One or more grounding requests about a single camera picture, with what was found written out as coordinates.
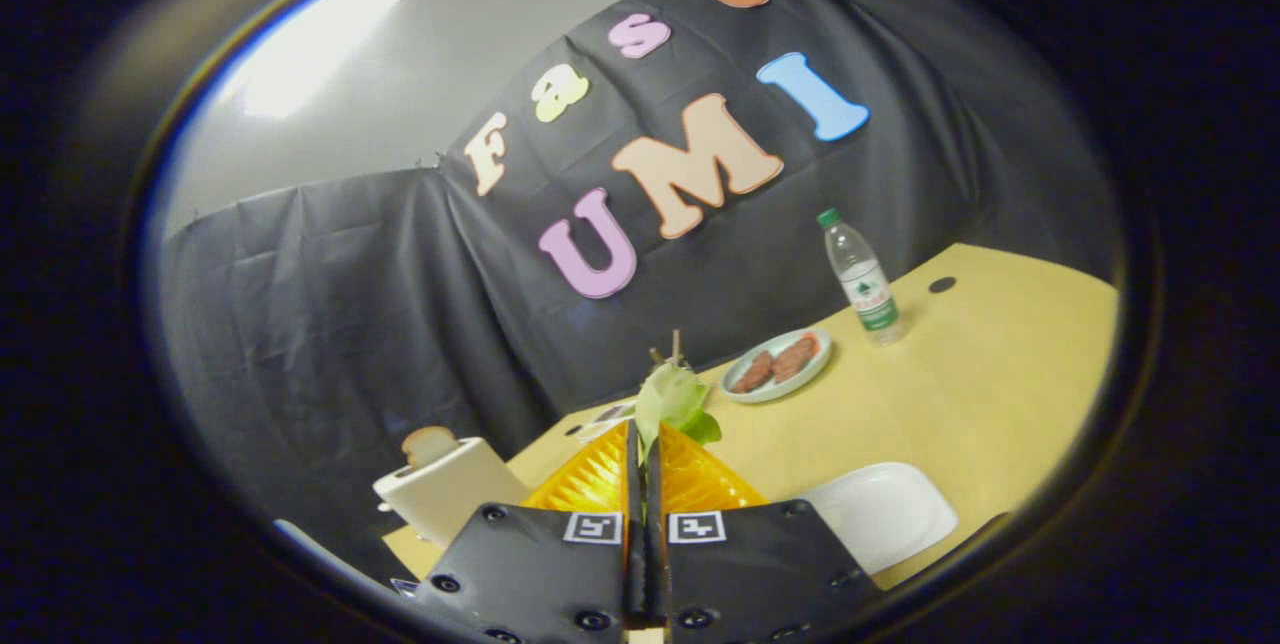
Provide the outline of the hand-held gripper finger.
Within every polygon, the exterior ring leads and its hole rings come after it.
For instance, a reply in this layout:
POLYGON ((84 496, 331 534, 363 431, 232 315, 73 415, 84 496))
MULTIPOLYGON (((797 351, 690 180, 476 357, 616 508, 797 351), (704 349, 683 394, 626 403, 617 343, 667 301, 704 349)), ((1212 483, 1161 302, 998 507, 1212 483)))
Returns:
POLYGON ((652 611, 667 643, 823 643, 883 592, 809 501, 769 503, 662 425, 646 457, 652 611))
POLYGON ((635 426, 613 426, 579 460, 616 503, 479 506, 419 584, 416 611, 462 643, 625 641, 644 609, 635 426))

